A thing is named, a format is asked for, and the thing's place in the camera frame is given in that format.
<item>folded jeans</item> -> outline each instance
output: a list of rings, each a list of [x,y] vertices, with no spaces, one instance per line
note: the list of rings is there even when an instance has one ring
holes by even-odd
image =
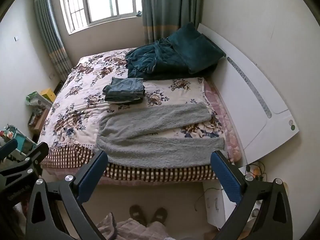
[[[111,84],[103,88],[103,94],[108,98],[122,98],[122,101],[133,100],[136,97],[143,97],[144,89],[142,78],[113,77]]]
[[[104,100],[105,101],[110,101],[110,102],[117,102],[117,104],[123,102],[130,102],[130,101],[134,101],[137,99],[141,99],[142,97],[116,97],[116,96],[105,96]]]
[[[106,100],[109,104],[124,104],[124,105],[131,105],[131,104],[139,104],[142,103],[143,98],[138,98],[135,100],[127,100],[127,101],[110,101],[110,100]]]

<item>dark green blanket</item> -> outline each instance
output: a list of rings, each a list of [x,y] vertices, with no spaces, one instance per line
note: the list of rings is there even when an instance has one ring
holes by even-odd
[[[129,78],[165,80],[204,76],[225,55],[188,23],[168,38],[128,52],[125,59]]]

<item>gray fuzzy blanket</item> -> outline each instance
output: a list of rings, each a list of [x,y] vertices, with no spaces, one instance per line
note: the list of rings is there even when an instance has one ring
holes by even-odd
[[[111,163],[137,168],[180,168],[210,164],[210,155],[224,149],[223,138],[155,138],[151,134],[205,122],[204,103],[127,109],[105,115],[99,123],[95,152]]]

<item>slipper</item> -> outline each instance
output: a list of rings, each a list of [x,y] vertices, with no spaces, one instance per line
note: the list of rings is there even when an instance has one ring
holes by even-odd
[[[158,221],[164,225],[164,222],[167,219],[167,216],[168,216],[168,213],[164,208],[158,208],[155,214],[153,215],[150,223]]]
[[[131,206],[129,208],[129,213],[130,213],[130,217],[132,219],[136,220],[137,222],[139,222],[140,224],[142,224],[145,227],[147,226],[146,217],[144,216],[140,206],[138,206],[138,205]]]

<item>window frame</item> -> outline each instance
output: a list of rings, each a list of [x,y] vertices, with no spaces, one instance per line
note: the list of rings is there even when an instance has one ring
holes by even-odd
[[[70,9],[69,9],[69,3],[68,3],[67,0],[63,0],[63,7],[64,7],[65,14],[66,14],[66,20],[67,20],[67,23],[69,25],[70,34],[73,33],[73,32],[77,32],[79,30],[83,30],[85,28],[100,24],[100,23],[109,22],[109,21],[122,19],[122,18],[135,17],[137,15],[136,0],[132,0],[133,12],[132,13],[127,13],[127,14],[121,14],[121,15],[119,14],[118,0],[115,0],[115,2],[116,2],[116,13],[117,13],[117,15],[110,16],[110,17],[107,17],[107,18],[103,18],[103,19],[100,19],[100,20],[97,20],[97,21],[92,21],[91,20],[91,16],[90,16],[88,0],[83,0],[84,15],[85,15],[85,20],[87,22],[87,26],[75,29],[74,28],[74,24],[73,24],[73,20],[72,20],[72,17],[71,17]]]

